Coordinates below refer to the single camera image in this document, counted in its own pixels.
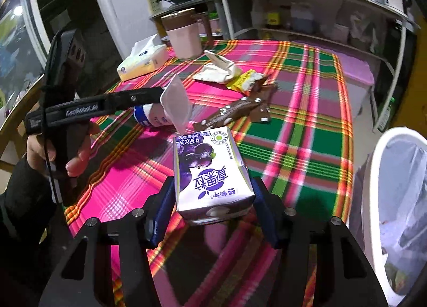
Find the screw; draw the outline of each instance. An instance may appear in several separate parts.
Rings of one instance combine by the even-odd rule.
[[[87,226],[94,226],[96,225],[96,223],[98,222],[97,218],[89,218],[88,220],[86,220],[86,225]]]
[[[132,215],[134,216],[134,217],[140,217],[141,215],[143,215],[144,214],[144,210],[142,209],[142,208],[135,208],[133,211],[132,211]]]
[[[290,217],[293,217],[294,215],[296,215],[296,210],[295,208],[288,207],[287,209],[285,209],[285,214],[289,215]]]
[[[334,225],[341,225],[342,220],[341,220],[340,218],[338,218],[338,217],[332,217],[332,218],[330,219],[330,222],[331,222],[332,224],[334,224]]]

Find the light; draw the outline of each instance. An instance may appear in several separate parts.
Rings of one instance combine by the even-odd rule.
[[[17,15],[17,16],[20,16],[20,15],[22,15],[22,6],[17,6],[17,7],[15,7],[15,9],[13,10],[13,14],[15,14],[15,15]]]

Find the plaid tablecloth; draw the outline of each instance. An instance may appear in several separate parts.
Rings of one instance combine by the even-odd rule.
[[[251,176],[287,206],[316,219],[347,219],[352,192],[353,133],[347,88],[336,56],[307,45],[277,41],[218,41],[215,53],[255,69],[278,84],[269,124],[242,118],[231,132]],[[179,76],[193,105],[191,123],[201,121],[241,94],[225,86],[192,79],[208,62],[171,58],[162,68],[121,82],[112,91],[166,86]],[[140,126],[131,109],[97,118],[101,126],[83,178],[88,183],[78,203],[65,210],[75,234],[90,217],[117,219],[141,207],[173,175],[174,127]],[[192,132],[189,125],[187,132]],[[274,282],[280,251],[263,240],[256,216],[189,227],[174,212],[165,240],[148,252],[162,305],[265,306]],[[117,305],[123,305],[117,248],[112,252]],[[315,283],[311,262],[304,305]]]

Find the juice box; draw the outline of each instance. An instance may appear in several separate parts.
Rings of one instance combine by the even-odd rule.
[[[230,129],[173,139],[176,206],[193,225],[245,215],[255,194]]]

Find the yellow snack wrapper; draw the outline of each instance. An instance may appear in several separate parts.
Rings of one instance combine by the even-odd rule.
[[[230,80],[226,84],[226,87],[230,90],[239,91],[245,95],[249,95],[256,81],[263,79],[264,77],[265,75],[262,73],[256,72],[255,70],[249,70]]]

